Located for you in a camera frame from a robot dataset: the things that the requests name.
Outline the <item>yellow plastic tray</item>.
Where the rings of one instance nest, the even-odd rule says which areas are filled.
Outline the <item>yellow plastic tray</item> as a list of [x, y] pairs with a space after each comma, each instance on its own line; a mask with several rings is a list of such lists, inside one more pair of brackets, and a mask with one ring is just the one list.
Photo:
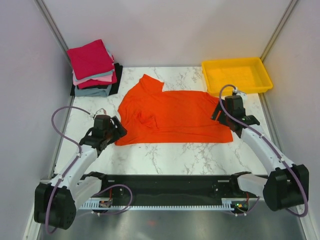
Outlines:
[[274, 86], [259, 57], [206, 60], [201, 67], [207, 92], [215, 97], [227, 84], [246, 94], [265, 93]]

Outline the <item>orange t shirt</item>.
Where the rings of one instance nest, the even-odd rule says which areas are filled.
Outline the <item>orange t shirt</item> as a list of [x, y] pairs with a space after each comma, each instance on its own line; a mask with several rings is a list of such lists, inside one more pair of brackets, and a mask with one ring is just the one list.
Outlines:
[[143, 75], [118, 107], [127, 134], [117, 146], [233, 141], [231, 130], [212, 120], [219, 99], [204, 91], [163, 90], [164, 83]]

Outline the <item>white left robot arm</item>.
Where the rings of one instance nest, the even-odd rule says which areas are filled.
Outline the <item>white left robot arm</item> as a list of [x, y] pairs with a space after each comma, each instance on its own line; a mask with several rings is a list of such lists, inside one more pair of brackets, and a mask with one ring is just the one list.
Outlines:
[[108, 182], [96, 176], [84, 176], [88, 167], [107, 146], [127, 134], [116, 116], [97, 115], [91, 127], [78, 143], [78, 151], [67, 165], [48, 183], [39, 183], [35, 189], [33, 219], [45, 226], [67, 230], [77, 210], [97, 194], [106, 196]]

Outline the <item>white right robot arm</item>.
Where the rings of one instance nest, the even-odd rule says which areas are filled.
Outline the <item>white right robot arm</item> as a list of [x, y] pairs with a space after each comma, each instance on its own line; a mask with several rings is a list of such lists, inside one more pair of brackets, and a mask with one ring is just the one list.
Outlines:
[[267, 177], [243, 171], [231, 175], [229, 191], [235, 197], [245, 192], [264, 199], [272, 211], [304, 206], [299, 218], [305, 217], [309, 210], [309, 171], [305, 165], [297, 165], [288, 159], [271, 140], [253, 115], [247, 115], [243, 99], [239, 95], [219, 99], [212, 120], [229, 127], [245, 142], [258, 157], [267, 172]]

